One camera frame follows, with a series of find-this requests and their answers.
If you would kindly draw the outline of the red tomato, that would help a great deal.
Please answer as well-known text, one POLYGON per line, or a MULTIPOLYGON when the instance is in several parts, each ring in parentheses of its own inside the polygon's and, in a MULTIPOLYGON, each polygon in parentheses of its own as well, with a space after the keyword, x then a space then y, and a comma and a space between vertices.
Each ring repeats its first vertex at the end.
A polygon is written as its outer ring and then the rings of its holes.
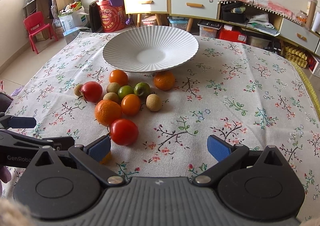
POLYGON ((80 95, 87 102, 96 103, 100 99, 102 93, 102 86, 95 81, 84 83, 80 89, 80 95))
POLYGON ((134 144, 139 135, 137 125, 128 119, 117 119, 111 125, 110 136, 112 141, 120 146, 134 144))

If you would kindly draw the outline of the large orange front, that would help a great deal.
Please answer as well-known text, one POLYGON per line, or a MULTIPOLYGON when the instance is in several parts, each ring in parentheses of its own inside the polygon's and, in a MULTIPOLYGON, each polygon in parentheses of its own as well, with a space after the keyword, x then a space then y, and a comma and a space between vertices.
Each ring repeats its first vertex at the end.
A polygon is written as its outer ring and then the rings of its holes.
POLYGON ((94 110, 95 119, 103 126, 109 126, 122 116, 121 107, 114 101, 101 100, 94 110))

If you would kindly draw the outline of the brown longan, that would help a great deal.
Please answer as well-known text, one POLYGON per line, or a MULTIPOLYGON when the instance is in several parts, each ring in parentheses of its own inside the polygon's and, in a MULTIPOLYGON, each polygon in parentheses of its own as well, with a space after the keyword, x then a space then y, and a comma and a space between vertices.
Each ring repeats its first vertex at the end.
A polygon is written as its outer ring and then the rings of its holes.
POLYGON ((162 100, 156 94, 150 94, 146 98, 146 107, 152 112, 158 112, 162 108, 162 100))
POLYGON ((81 88, 82 88, 82 84, 77 84, 74 88, 74 94, 78 97, 81 96, 81 88))
POLYGON ((115 103, 119 103, 119 96, 117 95, 117 93, 109 92, 104 95, 103 100, 110 100, 115 103))
POLYGON ((106 91, 108 93, 118 93, 118 90, 121 88, 121 85, 117 82, 111 82, 107 85, 106 91))

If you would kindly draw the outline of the orange tomato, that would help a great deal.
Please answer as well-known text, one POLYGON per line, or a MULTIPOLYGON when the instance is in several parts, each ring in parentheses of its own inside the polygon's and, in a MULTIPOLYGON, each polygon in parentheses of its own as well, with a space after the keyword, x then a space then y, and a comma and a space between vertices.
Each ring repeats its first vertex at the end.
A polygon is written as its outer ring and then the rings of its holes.
POLYGON ((140 98, 135 94, 128 94, 121 101, 121 110, 127 116, 135 116, 140 111, 140 98))
POLYGON ((127 73, 122 70, 115 69, 109 74, 109 83, 118 83, 120 86, 126 86, 129 82, 127 73))

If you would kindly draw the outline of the light green tomato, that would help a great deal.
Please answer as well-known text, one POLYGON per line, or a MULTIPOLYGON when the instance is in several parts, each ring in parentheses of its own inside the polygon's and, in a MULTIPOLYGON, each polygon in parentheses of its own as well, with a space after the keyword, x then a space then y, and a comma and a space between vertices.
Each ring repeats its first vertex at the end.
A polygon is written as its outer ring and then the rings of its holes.
POLYGON ((133 94, 134 93, 134 90, 131 86, 129 85, 125 85, 125 86, 122 86, 119 88, 118 90, 118 96, 119 96, 119 99, 123 99, 125 96, 129 95, 129 94, 133 94))

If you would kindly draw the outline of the dark green tomato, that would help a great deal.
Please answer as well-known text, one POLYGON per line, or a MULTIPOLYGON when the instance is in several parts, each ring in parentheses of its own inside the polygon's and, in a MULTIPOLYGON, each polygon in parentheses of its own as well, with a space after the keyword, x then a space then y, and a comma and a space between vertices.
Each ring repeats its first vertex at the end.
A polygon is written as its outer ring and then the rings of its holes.
POLYGON ((140 82, 135 85, 133 91, 134 91, 135 95, 137 95, 141 99, 145 99, 150 95, 151 88, 147 83, 140 82))

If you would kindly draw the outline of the floral tablecloth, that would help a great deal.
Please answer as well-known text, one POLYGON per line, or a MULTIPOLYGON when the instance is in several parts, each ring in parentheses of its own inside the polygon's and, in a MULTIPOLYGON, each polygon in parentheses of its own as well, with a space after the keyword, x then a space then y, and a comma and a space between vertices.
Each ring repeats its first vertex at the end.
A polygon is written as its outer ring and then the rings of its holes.
MULTIPOLYGON (((87 145, 107 133, 95 119, 95 105, 76 97, 74 89, 89 81, 107 87, 112 68, 103 48, 112 38, 83 32, 31 78, 8 109, 10 115, 37 121, 20 134, 71 136, 87 145)), ((174 88, 152 89, 162 109, 140 107, 132 117, 138 140, 129 147, 113 144, 107 167, 127 180, 194 178, 215 164, 207 150, 212 134, 256 151, 275 145, 305 192, 299 219, 319 217, 319 118, 295 68, 259 48, 212 38, 197 41, 196 55, 172 71, 174 88)))

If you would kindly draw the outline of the red plastic chair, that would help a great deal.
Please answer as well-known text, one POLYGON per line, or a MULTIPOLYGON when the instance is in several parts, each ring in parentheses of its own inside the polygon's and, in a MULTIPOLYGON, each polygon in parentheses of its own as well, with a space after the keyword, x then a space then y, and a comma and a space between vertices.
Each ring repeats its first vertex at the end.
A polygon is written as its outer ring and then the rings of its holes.
POLYGON ((37 11, 29 15, 27 18, 24 19, 23 24, 28 32, 31 48, 34 52, 36 52, 36 54, 38 54, 39 51, 37 50, 37 47, 35 45, 34 37, 38 33, 43 32, 44 30, 48 30, 49 38, 52 39, 52 36, 54 36, 55 40, 58 41, 57 35, 53 30, 52 24, 46 24, 44 22, 44 16, 41 11, 37 11))

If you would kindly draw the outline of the red box under cabinet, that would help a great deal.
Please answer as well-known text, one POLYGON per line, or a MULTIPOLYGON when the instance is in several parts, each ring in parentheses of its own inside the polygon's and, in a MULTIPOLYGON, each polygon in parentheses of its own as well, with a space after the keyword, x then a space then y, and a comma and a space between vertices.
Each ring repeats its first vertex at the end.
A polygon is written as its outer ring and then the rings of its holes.
POLYGON ((238 30, 221 29, 218 34, 218 39, 244 44, 247 42, 247 36, 238 30))

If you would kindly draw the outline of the white ribbed plate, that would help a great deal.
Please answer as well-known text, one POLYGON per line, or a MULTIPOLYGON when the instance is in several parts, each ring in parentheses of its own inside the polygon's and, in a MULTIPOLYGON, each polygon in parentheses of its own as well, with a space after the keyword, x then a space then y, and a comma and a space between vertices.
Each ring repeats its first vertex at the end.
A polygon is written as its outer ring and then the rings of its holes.
POLYGON ((190 33, 170 26, 144 26, 114 36, 103 48, 105 62, 130 73, 176 68, 193 58, 199 42, 190 33))

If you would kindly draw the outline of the white storage box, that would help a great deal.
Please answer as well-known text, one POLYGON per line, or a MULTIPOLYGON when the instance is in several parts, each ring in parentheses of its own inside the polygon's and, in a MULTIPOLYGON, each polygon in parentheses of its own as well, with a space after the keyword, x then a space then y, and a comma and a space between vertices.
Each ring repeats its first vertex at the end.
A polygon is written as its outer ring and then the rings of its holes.
POLYGON ((88 23, 87 13, 85 13, 84 7, 73 11, 67 15, 59 16, 60 23, 64 31, 71 30, 75 27, 86 26, 88 23))

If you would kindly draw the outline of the low side cabinet right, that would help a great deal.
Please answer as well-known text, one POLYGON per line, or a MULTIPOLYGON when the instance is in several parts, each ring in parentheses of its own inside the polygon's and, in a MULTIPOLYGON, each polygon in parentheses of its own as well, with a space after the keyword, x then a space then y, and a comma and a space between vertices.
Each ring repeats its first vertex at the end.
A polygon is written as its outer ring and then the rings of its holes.
POLYGON ((285 7, 269 0, 218 0, 219 20, 236 25, 244 31, 282 39, 313 54, 319 49, 319 34, 285 7))

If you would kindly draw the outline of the red printed bucket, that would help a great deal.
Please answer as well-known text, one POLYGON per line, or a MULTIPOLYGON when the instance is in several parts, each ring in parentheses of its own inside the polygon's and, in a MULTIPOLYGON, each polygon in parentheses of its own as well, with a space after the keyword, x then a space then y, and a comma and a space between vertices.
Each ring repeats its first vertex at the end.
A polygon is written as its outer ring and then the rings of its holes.
POLYGON ((116 32, 125 28, 124 6, 112 6, 110 0, 98 0, 97 6, 104 32, 116 32))

